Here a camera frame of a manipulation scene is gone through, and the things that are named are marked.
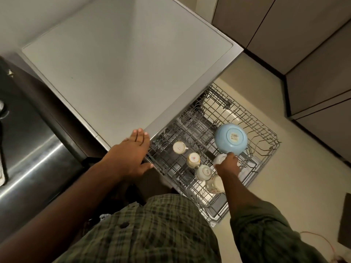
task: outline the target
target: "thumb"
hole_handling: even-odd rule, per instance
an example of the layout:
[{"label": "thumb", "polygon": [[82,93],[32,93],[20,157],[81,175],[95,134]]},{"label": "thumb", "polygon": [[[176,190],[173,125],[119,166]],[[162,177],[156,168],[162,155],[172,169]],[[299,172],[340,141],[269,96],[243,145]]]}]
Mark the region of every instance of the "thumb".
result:
[{"label": "thumb", "polygon": [[152,163],[143,163],[142,165],[140,165],[139,167],[139,172],[140,174],[143,174],[144,172],[146,172],[148,169],[153,168],[153,164]]}]

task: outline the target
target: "shirt button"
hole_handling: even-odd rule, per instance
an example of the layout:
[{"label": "shirt button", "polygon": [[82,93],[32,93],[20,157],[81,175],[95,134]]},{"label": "shirt button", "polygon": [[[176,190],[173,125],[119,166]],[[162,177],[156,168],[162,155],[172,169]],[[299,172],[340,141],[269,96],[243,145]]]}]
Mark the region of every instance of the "shirt button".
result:
[{"label": "shirt button", "polygon": [[129,222],[124,222],[124,223],[122,223],[119,227],[121,228],[121,229],[124,229],[124,228],[127,228],[129,226]]}]

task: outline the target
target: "rolled-up sleeve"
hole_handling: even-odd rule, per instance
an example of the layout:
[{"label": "rolled-up sleeve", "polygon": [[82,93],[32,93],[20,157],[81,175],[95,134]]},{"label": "rolled-up sleeve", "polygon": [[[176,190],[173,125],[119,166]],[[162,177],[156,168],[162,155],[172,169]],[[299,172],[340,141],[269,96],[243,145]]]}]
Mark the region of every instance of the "rolled-up sleeve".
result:
[{"label": "rolled-up sleeve", "polygon": [[260,201],[245,206],[230,220],[235,244],[243,263],[248,262],[322,262],[325,258],[302,242],[271,203]]}]

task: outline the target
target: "green plaid shirt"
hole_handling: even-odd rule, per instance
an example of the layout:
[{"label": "green plaid shirt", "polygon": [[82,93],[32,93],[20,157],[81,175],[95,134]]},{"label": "green plaid shirt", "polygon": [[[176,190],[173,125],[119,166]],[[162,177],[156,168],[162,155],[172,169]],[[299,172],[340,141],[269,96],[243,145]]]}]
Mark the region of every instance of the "green plaid shirt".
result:
[{"label": "green plaid shirt", "polygon": [[[326,262],[268,202],[231,220],[243,262]],[[93,227],[59,262],[220,262],[217,238],[194,203],[180,195],[130,204]]]}]

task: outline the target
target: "metal dish rack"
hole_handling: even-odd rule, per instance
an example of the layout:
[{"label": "metal dish rack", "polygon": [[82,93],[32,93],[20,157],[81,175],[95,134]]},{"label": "metal dish rack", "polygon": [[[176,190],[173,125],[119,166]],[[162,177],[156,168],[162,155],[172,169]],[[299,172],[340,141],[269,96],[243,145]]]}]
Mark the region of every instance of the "metal dish rack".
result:
[{"label": "metal dish rack", "polygon": [[[146,159],[154,164],[171,185],[191,198],[211,226],[219,223],[228,212],[225,193],[210,194],[205,182],[195,178],[195,169],[186,164],[188,154],[197,152],[201,164],[213,169],[213,159],[220,154],[214,133],[225,123],[244,129],[248,146],[239,155],[239,179],[248,186],[279,147],[277,135],[216,84],[210,85],[184,112],[163,129],[151,143]],[[181,140],[189,148],[185,154],[173,151]]]}]

